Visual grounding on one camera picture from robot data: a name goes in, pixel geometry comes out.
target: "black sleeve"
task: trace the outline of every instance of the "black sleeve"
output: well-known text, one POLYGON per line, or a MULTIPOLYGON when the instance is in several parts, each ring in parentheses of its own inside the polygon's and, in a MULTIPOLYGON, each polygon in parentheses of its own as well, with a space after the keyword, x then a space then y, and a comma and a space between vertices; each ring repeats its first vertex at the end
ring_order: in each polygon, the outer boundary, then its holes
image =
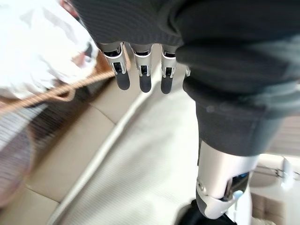
POLYGON ((196 101, 199 139, 234 155, 257 155, 300 94, 300 2, 202 0, 170 11, 191 69, 184 90, 196 101))

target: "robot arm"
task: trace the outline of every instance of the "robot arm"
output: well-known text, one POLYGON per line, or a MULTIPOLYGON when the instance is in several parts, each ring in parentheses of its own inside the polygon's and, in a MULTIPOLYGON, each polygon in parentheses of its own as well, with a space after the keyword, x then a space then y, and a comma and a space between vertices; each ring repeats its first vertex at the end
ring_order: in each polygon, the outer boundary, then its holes
POLYGON ((196 199, 210 219, 248 188, 259 154, 282 119, 300 108, 297 1, 73 0, 123 90, 123 42, 135 56, 141 90, 151 89, 151 48, 162 44, 164 93, 176 61, 189 67, 184 90, 199 125, 196 199))

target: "brown rope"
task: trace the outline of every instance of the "brown rope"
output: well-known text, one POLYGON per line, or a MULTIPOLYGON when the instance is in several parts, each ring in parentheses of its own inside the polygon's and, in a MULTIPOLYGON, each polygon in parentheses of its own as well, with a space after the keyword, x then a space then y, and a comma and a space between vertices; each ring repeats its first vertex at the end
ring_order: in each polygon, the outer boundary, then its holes
MULTIPOLYGON (((127 69, 130 69, 131 63, 127 54, 126 49, 124 49, 126 61, 127 61, 127 69)), ((74 83, 65 83, 61 86, 55 87, 53 89, 50 89, 46 92, 39 93, 37 95, 34 95, 32 97, 28 97, 25 99, 7 99, 7 98, 1 98, 0 99, 0 115, 16 110, 17 108, 21 107, 27 107, 30 105, 34 105, 37 103, 40 103, 42 101, 56 98, 59 95, 62 95, 64 93, 67 93, 69 91, 73 91, 74 89, 89 85, 94 82, 98 82, 101 80, 108 79, 110 77, 114 76, 114 72, 108 65, 106 59, 102 55, 102 53, 99 52, 97 56, 97 65, 95 66, 94 71, 90 76, 85 78, 84 80, 77 81, 74 83)))

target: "silver metal joint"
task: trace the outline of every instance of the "silver metal joint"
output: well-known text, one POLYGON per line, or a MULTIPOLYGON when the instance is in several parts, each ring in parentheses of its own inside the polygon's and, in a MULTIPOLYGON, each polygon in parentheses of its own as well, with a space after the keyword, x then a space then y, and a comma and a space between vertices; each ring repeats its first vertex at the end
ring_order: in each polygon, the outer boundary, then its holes
POLYGON ((143 52, 136 51, 133 47, 133 54, 135 57, 136 68, 139 76, 150 76, 151 75, 151 58, 152 58, 152 46, 143 52))
POLYGON ((114 71, 115 75, 120 73, 125 74, 127 71, 123 45, 123 43, 120 43, 116 49, 110 52, 106 52, 105 50, 101 49, 103 55, 106 57, 108 63, 112 67, 112 70, 114 71))
POLYGON ((235 156, 201 142, 196 191, 203 215, 217 219, 243 195, 249 185, 257 156, 235 156))
POLYGON ((162 77, 166 78, 169 76, 170 78, 173 78, 173 75, 176 70, 176 57, 175 53, 167 52, 162 47, 162 54, 161 54, 161 70, 162 70, 162 77))

